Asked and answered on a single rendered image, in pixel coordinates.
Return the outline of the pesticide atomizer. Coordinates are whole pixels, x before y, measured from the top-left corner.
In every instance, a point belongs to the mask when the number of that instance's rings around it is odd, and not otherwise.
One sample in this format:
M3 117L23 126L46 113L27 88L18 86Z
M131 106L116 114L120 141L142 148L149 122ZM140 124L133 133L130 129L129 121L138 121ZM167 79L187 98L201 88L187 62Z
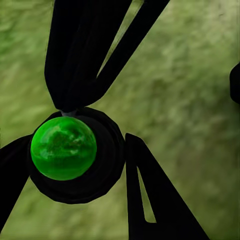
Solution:
M27 148L30 179L53 201L87 204L108 193L126 164L126 141L104 112L81 107L52 113Z

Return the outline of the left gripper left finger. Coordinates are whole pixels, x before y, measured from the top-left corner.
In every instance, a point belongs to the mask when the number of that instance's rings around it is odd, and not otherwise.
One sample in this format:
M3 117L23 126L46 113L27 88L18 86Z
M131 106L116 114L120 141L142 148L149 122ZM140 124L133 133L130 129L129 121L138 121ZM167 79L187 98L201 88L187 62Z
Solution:
M0 233L30 177L27 152L32 137L23 136L0 149Z

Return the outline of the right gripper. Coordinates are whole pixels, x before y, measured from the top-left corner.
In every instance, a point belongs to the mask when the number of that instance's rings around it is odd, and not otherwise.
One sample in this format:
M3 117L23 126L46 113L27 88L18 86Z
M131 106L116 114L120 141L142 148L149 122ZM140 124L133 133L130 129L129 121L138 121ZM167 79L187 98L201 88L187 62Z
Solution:
M169 0L144 0L102 63L133 0L54 0L44 77L56 109L88 107L106 94Z

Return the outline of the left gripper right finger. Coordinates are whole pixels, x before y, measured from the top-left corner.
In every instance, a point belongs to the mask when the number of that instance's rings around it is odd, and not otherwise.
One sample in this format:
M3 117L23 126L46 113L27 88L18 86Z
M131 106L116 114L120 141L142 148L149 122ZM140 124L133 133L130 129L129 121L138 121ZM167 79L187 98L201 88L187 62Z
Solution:
M125 134L129 240L210 240L144 141ZM140 182L156 219L145 220Z

